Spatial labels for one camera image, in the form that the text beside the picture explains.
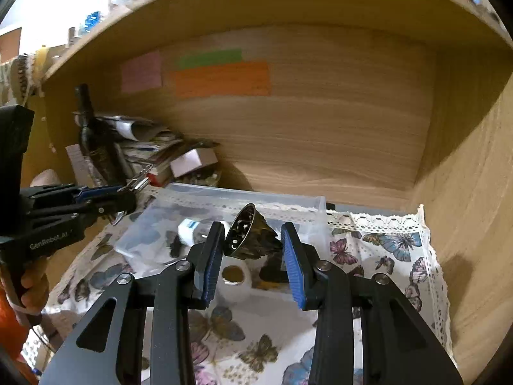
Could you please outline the person's left hand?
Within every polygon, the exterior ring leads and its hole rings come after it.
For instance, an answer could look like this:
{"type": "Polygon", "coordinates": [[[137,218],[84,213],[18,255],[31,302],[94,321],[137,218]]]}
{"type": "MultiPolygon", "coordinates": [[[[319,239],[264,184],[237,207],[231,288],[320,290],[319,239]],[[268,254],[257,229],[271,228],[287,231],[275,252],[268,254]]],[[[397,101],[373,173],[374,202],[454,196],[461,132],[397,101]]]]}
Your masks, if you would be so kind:
{"type": "Polygon", "coordinates": [[[21,297],[18,297],[14,291],[10,271],[5,265],[1,266],[1,287],[7,303],[15,311],[18,319],[23,315],[40,314],[46,305],[50,294],[50,284],[46,275],[47,266],[48,259],[43,256],[25,267],[20,280],[25,292],[21,297]]]}

